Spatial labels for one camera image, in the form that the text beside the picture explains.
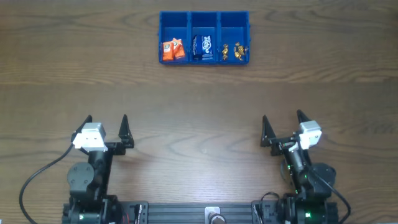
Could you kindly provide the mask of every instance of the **blue tray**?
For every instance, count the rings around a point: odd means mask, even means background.
[[[249,12],[160,12],[159,14],[159,62],[162,64],[222,64],[244,65],[250,59]],[[195,60],[192,55],[192,40],[197,34],[211,35],[214,56],[212,60]],[[162,43],[173,38],[181,39],[185,58],[173,61],[162,60]],[[240,61],[234,56],[235,43],[248,48]],[[228,59],[223,60],[221,51],[228,44]]]

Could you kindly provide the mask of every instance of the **wooden table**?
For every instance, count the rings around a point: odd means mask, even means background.
[[[250,11],[249,65],[161,65],[161,10]],[[3,1],[0,219],[27,223],[22,184],[66,150],[88,114],[108,139],[129,116],[136,148],[114,158],[108,191],[121,200],[291,192],[282,157],[259,147],[261,118],[287,136],[300,108],[323,128],[310,155],[336,169],[353,208],[347,223],[397,221],[397,15],[397,1]],[[24,203],[37,222],[60,223],[67,172],[80,161],[73,150],[30,183]]]

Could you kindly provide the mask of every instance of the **wooden tabletop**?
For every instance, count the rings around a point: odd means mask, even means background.
[[[163,66],[159,11],[248,10],[247,66]],[[149,202],[250,202],[292,192],[282,157],[261,148],[295,111],[318,121],[313,162],[336,169],[347,223],[398,220],[398,2],[3,1],[0,3],[0,220],[27,223],[25,180],[60,156],[91,114],[117,139],[123,114],[136,147],[114,157],[109,194]],[[73,150],[37,176],[24,203],[60,223]],[[339,202],[333,196],[331,201]],[[345,213],[339,202],[340,216]]]

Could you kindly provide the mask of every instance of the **blue wrapper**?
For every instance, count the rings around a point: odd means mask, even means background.
[[[192,41],[192,54],[196,60],[213,59],[211,35],[195,35]]]

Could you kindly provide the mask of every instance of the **orange candy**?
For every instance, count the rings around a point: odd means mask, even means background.
[[[163,61],[174,60],[174,43],[172,41],[163,43]]]
[[[173,38],[173,42],[176,42],[176,43],[178,43],[178,46],[180,46],[179,48],[177,48],[177,51],[175,51],[174,52],[174,57],[175,58],[183,58],[183,57],[185,57],[185,51],[184,51],[184,47],[183,47],[183,45],[182,45],[182,40],[181,39],[176,39],[176,38]]]

